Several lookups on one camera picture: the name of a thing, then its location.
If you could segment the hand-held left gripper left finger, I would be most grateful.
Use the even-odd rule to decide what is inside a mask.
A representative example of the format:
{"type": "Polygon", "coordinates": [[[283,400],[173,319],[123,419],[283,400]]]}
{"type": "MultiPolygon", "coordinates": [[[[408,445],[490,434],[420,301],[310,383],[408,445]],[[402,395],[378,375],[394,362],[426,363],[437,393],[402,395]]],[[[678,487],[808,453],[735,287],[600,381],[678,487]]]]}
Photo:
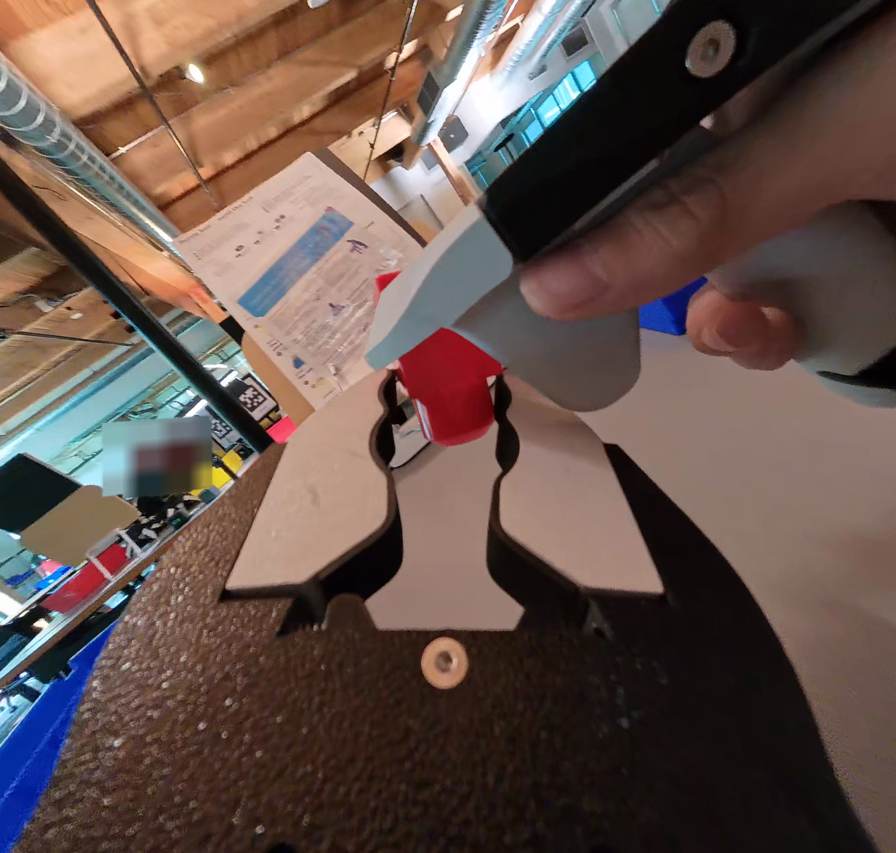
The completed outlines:
{"type": "Polygon", "coordinates": [[[299,622],[322,623],[336,598],[367,601],[397,575],[396,406],[394,375],[371,374],[298,426],[227,578],[227,598],[289,598],[299,622]]]}

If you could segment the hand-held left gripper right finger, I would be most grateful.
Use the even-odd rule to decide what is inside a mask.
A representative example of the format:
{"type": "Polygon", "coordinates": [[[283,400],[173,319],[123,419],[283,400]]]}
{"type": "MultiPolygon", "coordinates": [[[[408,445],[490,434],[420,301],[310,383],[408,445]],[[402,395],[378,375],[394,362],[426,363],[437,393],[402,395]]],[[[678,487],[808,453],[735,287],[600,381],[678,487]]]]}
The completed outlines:
{"type": "Polygon", "coordinates": [[[583,590],[661,597],[662,580],[603,440],[519,378],[508,377],[506,388],[509,466],[499,528],[583,590]]]}

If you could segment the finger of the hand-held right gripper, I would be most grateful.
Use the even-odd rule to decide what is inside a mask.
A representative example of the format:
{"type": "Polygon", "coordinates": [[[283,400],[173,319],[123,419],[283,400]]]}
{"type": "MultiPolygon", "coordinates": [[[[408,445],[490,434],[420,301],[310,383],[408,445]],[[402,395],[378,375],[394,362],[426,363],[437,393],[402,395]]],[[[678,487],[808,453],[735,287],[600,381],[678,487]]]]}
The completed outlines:
{"type": "Polygon", "coordinates": [[[365,362],[387,368],[451,327],[513,268],[511,252],[479,205],[465,207],[379,294],[365,362]]]}

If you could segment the red plastic block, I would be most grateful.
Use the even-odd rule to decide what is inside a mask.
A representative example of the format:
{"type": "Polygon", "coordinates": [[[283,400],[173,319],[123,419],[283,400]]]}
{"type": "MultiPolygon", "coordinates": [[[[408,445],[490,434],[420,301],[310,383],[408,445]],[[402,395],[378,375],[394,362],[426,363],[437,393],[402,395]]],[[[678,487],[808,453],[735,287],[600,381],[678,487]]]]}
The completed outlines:
{"type": "Polygon", "coordinates": [[[439,329],[396,360],[426,440],[443,447],[483,437],[495,422],[490,381],[504,368],[477,345],[439,329]]]}

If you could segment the blue plastic bin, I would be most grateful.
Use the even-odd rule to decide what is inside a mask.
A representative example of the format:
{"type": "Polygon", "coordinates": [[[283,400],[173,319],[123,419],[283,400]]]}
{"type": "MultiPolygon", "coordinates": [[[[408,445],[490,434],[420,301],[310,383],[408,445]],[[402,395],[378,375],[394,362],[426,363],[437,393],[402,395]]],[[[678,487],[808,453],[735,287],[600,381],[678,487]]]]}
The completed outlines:
{"type": "Polygon", "coordinates": [[[665,333],[671,336],[686,334],[686,319],[693,296],[706,285],[707,279],[700,277],[673,294],[655,299],[639,307],[638,323],[641,329],[665,333]]]}
{"type": "Polygon", "coordinates": [[[28,667],[47,688],[1,747],[1,840],[10,850],[46,790],[87,682],[118,615],[109,613],[77,632],[28,667]]]}

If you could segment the grey desk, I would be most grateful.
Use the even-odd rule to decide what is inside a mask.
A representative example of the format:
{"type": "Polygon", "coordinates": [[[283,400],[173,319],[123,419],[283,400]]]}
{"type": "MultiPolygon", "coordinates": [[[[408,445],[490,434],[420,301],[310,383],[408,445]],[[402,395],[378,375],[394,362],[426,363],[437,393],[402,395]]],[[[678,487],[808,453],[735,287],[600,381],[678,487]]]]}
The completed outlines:
{"type": "Polygon", "coordinates": [[[894,851],[894,410],[642,331],[636,385],[533,467],[537,395],[392,474],[403,553],[358,841],[410,851],[894,851]],[[574,527],[574,517],[583,520],[574,527]]]}

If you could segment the person's right hand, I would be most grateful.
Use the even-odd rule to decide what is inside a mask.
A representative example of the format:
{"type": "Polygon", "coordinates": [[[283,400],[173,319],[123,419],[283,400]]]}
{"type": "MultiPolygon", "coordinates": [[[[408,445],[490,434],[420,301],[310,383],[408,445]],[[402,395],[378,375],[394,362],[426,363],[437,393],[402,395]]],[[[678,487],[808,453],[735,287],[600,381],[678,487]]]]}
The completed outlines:
{"type": "Polygon", "coordinates": [[[700,353],[843,376],[875,363],[894,347],[894,242],[857,203],[894,202],[894,41],[891,9],[796,79],[762,78],[718,115],[740,130],[528,265],[527,304],[600,318],[721,269],[689,305],[700,353]]]}

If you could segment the small marker tag board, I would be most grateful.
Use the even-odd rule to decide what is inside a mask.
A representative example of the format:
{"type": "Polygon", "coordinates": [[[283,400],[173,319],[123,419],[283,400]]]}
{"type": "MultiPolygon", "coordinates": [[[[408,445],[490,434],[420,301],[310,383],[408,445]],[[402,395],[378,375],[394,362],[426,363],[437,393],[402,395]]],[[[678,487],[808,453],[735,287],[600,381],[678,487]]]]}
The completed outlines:
{"type": "MultiPolygon", "coordinates": [[[[267,428],[272,422],[279,420],[280,407],[267,388],[253,375],[241,377],[234,369],[218,378],[219,385],[225,392],[249,413],[260,426],[267,428]]],[[[203,413],[210,418],[210,430],[213,441],[224,452],[244,444],[236,429],[218,414],[208,403],[203,406],[203,413]]]]}

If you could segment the small board on white stand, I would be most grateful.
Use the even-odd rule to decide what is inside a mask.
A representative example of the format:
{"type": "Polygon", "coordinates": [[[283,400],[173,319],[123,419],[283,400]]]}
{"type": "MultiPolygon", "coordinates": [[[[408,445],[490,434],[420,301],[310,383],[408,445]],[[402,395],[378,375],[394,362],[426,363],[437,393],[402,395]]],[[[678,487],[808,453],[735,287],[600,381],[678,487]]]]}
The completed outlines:
{"type": "Polygon", "coordinates": [[[35,558],[79,565],[99,543],[140,518],[119,496],[105,496],[59,470],[18,454],[1,467],[2,582],[21,584],[35,558]]]}

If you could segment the red storage bin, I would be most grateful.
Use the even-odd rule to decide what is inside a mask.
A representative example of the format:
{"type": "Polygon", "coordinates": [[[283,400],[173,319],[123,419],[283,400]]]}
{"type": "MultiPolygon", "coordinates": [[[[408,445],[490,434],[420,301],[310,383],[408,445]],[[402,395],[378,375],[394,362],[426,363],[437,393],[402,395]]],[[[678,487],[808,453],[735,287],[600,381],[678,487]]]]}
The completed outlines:
{"type": "Polygon", "coordinates": [[[60,584],[41,602],[47,611],[69,613],[94,592],[106,588],[130,561],[130,549],[118,541],[89,558],[73,576],[60,584]]]}

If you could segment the black metal pole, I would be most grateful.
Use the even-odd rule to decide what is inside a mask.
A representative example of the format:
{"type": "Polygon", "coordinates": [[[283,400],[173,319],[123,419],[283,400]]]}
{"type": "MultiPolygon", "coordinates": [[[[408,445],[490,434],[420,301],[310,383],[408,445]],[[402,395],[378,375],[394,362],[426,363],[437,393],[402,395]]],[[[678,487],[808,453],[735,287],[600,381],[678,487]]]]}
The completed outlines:
{"type": "Polygon", "coordinates": [[[128,287],[59,218],[59,216],[10,168],[1,161],[2,195],[20,216],[60,254],[103,299],[131,324],[151,348],[162,355],[211,408],[258,454],[273,444],[257,420],[221,387],[128,287]]]}

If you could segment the silver ventilation duct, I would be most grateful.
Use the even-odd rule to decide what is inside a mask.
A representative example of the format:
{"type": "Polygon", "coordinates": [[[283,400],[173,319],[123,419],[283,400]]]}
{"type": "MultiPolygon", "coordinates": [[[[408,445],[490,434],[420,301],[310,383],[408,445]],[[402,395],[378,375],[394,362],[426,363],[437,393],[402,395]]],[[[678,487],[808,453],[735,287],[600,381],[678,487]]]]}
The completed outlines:
{"type": "Polygon", "coordinates": [[[511,0],[465,0],[447,50],[428,70],[417,98],[410,139],[421,148],[440,133],[460,104],[488,38],[511,0]]]}
{"type": "Polygon", "coordinates": [[[97,204],[130,221],[145,236],[179,256],[179,231],[151,200],[1,57],[1,125],[19,144],[55,167],[57,174],[97,204]]]}

